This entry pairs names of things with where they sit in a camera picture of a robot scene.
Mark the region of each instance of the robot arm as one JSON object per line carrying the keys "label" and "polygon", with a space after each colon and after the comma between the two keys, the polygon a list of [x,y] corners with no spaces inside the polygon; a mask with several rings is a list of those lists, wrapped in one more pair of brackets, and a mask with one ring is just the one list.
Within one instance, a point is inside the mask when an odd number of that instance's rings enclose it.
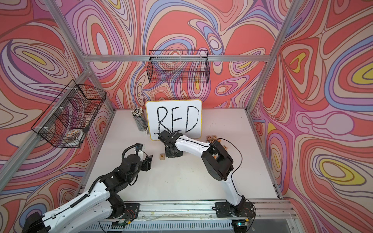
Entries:
{"label": "robot arm", "polygon": [[165,130],[158,138],[166,147],[166,157],[180,157],[183,151],[201,157],[209,174],[221,182],[231,213],[239,216],[245,205],[245,197],[240,195],[239,190],[236,191],[233,184],[233,159],[218,141],[211,144],[200,142],[182,133],[171,134]]}
{"label": "robot arm", "polygon": [[[126,151],[135,148],[136,154],[124,157]],[[27,217],[22,233],[74,233],[88,224],[108,218],[121,218],[126,210],[117,192],[126,188],[140,171],[151,169],[153,156],[142,156],[142,144],[127,148],[122,163],[112,172],[98,177],[90,189],[66,204],[41,215],[36,212]]]}

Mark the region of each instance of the metal bar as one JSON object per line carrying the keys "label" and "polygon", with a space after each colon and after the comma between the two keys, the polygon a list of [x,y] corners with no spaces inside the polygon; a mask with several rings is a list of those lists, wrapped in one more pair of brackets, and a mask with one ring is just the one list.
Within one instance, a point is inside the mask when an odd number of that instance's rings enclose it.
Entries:
{"label": "metal bar", "polygon": [[[138,220],[216,220],[212,210],[215,202],[210,201],[140,201]],[[288,200],[251,200],[257,210],[257,218],[297,218],[293,205]],[[229,220],[244,219],[228,217]]]}
{"label": "metal bar", "polygon": [[253,101],[257,98],[257,96],[260,93],[260,90],[262,88],[262,85],[264,84],[265,80],[267,79],[267,76],[271,70],[271,67],[273,66],[276,56],[281,48],[281,45],[283,41],[285,40],[285,37],[289,31],[289,28],[291,24],[294,21],[294,18],[298,12],[299,7],[302,5],[303,0],[296,0],[292,1],[291,5],[289,7],[288,13],[285,16],[285,19],[283,21],[283,24],[281,26],[281,29],[279,31],[279,34],[277,35],[277,38],[275,39],[275,43],[273,44],[272,50],[270,52],[270,59],[268,63],[264,66],[260,77],[258,78],[258,81],[254,87],[253,93],[249,99],[248,104],[246,105],[246,110],[248,111],[249,106],[252,105]]}
{"label": "metal bar", "polygon": [[292,218],[286,219],[286,221],[288,222],[290,233],[300,233],[296,220],[298,219],[292,219]]}
{"label": "metal bar", "polygon": [[[222,109],[222,108],[204,108],[202,107],[203,110],[212,110],[212,109]],[[235,108],[235,107],[232,107],[232,108],[223,108],[223,109],[245,109],[245,108]],[[116,108],[115,109],[116,111],[122,111],[122,110],[132,110],[132,108]]]}
{"label": "metal bar", "polygon": [[[88,74],[88,70],[85,69],[76,79],[76,83],[84,82]],[[68,89],[54,106],[59,106],[70,93],[70,91],[71,89]],[[50,113],[46,117],[44,117],[43,120],[41,120],[38,126],[44,125],[50,118],[50,116],[53,114],[53,112],[54,110],[51,110]],[[31,130],[30,135],[26,139],[25,143],[23,143],[22,146],[18,147],[18,149],[16,150],[16,152],[14,152],[11,158],[5,162],[4,166],[0,170],[0,192],[4,189],[6,184],[8,184],[10,179],[13,177],[14,173],[18,171],[20,166],[23,164],[23,162],[26,160],[26,158],[33,151],[33,149],[41,139],[42,138],[39,135],[37,135],[34,131]]]}
{"label": "metal bar", "polygon": [[[84,55],[86,62],[147,62],[149,55]],[[200,57],[199,55],[181,55],[181,57]],[[269,55],[209,55],[209,62],[268,62]]]}
{"label": "metal bar", "polygon": [[0,192],[5,188],[14,173],[16,173],[40,140],[41,136],[31,131],[26,142],[20,146],[12,157],[4,164],[3,168],[0,170]]}
{"label": "metal bar", "polygon": [[268,171],[268,174],[271,178],[271,181],[272,181],[272,184],[273,184],[273,187],[277,193],[277,196],[280,198],[280,199],[283,199],[283,195],[282,195],[282,192],[281,190],[279,189],[278,185],[277,185],[277,181],[275,179],[275,176],[273,174],[273,171],[272,169],[270,168],[270,164],[269,164],[269,160],[266,156],[266,151],[265,151],[265,148],[263,148],[263,145],[260,143],[260,139],[259,139],[259,135],[258,133],[256,132],[255,130],[255,127],[254,127],[254,122],[253,122],[253,119],[250,115],[249,112],[246,112],[246,116],[247,116],[247,119],[249,120],[249,124],[251,126],[251,130],[254,132],[254,135],[255,135],[255,138],[257,140],[257,144],[258,144],[258,147],[259,147],[259,150],[260,150],[260,153],[261,153],[261,156],[263,157],[263,160],[264,160],[264,163],[266,164],[266,168],[267,168],[267,171]]}
{"label": "metal bar", "polygon": [[92,157],[90,159],[90,162],[88,164],[88,167],[87,167],[87,169],[84,172],[84,176],[83,176],[82,180],[80,181],[80,184],[78,185],[78,189],[75,191],[75,195],[74,195],[75,197],[79,195],[80,190],[82,189],[82,186],[85,186],[87,184],[88,178],[90,177],[90,174],[92,172],[92,169],[93,169],[93,166],[94,166],[94,164],[96,162],[98,154],[100,153],[102,144],[104,143],[106,135],[109,132],[109,128],[110,128],[110,126],[111,126],[111,124],[113,122],[114,116],[115,116],[115,112],[111,114],[109,122],[108,122],[108,124],[105,127],[105,131],[101,135],[100,140],[98,141],[97,148],[94,150],[93,155],[92,155]]}
{"label": "metal bar", "polygon": [[[101,90],[104,90],[104,88],[102,87],[102,85],[101,85],[100,81],[98,80],[96,74],[93,72],[91,66],[89,65],[89,63],[87,61],[85,61],[85,59],[83,57],[84,52],[80,48],[78,42],[76,41],[76,38],[73,35],[72,31],[70,30],[70,27],[69,27],[65,17],[63,16],[60,8],[57,6],[56,1],[55,0],[44,0],[44,2],[45,2],[45,5],[48,7],[49,12],[53,16],[55,22],[60,27],[61,32],[62,32],[62,36],[70,44],[70,46],[71,46],[72,50],[74,51],[77,59],[80,61],[80,63],[82,64],[82,66],[84,68],[87,68],[91,72],[92,83],[95,85],[95,87],[97,87]],[[113,113],[114,109],[113,109],[113,106],[111,104],[111,101],[109,99],[106,99],[105,103],[106,103],[107,107],[109,108],[109,110]]]}

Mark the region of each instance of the whiteboard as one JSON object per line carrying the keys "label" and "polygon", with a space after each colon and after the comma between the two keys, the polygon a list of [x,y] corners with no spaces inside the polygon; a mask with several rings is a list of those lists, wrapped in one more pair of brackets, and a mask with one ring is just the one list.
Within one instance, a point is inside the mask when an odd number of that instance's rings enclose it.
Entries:
{"label": "whiteboard", "polygon": [[148,101],[145,104],[150,138],[158,140],[164,130],[180,132],[189,138],[200,138],[202,131],[202,101],[165,100]]}

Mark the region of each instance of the wire basket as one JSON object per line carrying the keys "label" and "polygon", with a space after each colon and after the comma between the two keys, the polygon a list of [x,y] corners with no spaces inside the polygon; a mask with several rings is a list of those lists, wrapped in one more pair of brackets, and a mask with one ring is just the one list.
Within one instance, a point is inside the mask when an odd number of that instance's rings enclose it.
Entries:
{"label": "wire basket", "polygon": [[207,50],[149,50],[149,82],[208,83],[208,54]]}
{"label": "wire basket", "polygon": [[75,84],[46,123],[35,127],[40,130],[31,129],[54,147],[80,148],[105,99],[105,91]]}

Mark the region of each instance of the enclosure wall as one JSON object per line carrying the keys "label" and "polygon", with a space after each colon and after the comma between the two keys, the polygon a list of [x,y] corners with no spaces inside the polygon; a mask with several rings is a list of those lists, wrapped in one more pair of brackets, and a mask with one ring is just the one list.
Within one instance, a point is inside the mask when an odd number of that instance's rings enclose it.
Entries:
{"label": "enclosure wall", "polygon": [[91,67],[114,108],[190,99],[200,99],[204,108],[245,107],[264,62],[221,63],[220,74],[211,69],[209,83],[149,83],[147,62],[91,62]]}
{"label": "enclosure wall", "polygon": [[[83,70],[42,1],[10,3],[0,3],[0,169],[40,114]],[[20,233],[28,215],[73,197],[108,116],[104,105],[80,149],[38,143],[0,192],[1,233]]]}
{"label": "enclosure wall", "polygon": [[[269,54],[290,2],[62,2],[60,9],[86,54],[149,54],[207,49],[212,55]],[[148,84],[147,62],[94,62],[115,108],[149,100],[201,99],[204,108],[246,107],[263,62],[211,62],[209,84]]]}
{"label": "enclosure wall", "polygon": [[302,5],[250,114],[305,232],[372,232],[373,3]]}

